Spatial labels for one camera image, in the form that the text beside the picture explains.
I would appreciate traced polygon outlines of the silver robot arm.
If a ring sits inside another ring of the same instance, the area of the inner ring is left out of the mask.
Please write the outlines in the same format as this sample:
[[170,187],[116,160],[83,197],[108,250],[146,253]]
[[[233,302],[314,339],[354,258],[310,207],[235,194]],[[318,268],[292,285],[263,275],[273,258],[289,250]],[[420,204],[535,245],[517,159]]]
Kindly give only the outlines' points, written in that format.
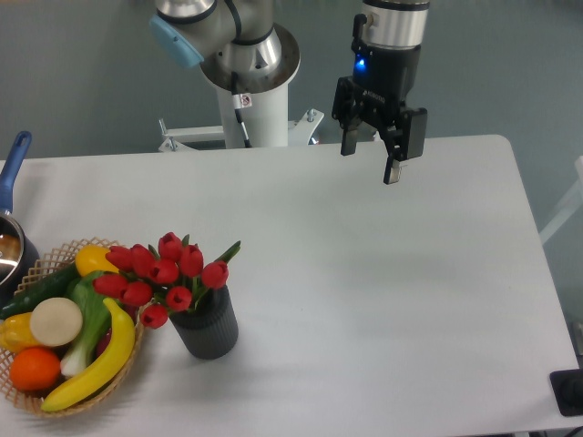
[[[288,118],[288,86],[301,62],[293,35],[273,19],[270,1],[159,1],[149,26],[180,66],[199,67],[214,86],[229,148],[308,144],[322,120]],[[336,86],[332,117],[351,155],[361,125],[373,127],[388,158],[384,182],[424,151],[427,112],[405,99],[414,85],[429,4],[366,1],[353,20],[353,71]]]

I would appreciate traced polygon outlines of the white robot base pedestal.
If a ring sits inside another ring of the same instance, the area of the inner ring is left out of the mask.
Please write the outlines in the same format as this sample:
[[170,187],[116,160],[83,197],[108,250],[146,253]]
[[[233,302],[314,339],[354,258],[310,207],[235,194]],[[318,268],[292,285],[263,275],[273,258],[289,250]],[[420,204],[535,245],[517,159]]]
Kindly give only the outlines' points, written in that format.
[[310,107],[297,120],[288,118],[288,85],[261,93],[215,88],[221,124],[212,127],[166,128],[159,121],[160,152],[191,151],[202,143],[222,142],[226,148],[305,146],[316,143],[315,131],[324,113]]

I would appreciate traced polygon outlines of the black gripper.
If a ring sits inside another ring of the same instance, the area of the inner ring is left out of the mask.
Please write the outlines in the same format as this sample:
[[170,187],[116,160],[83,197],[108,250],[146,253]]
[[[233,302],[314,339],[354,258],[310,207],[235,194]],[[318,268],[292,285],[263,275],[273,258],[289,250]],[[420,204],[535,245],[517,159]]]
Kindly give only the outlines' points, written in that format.
[[338,79],[332,118],[342,128],[341,155],[356,151],[359,129],[364,122],[384,132],[387,151],[384,184],[400,179],[401,164],[424,153],[428,121],[425,108],[411,109],[405,103],[414,85],[421,47],[394,49],[353,45],[353,72]]

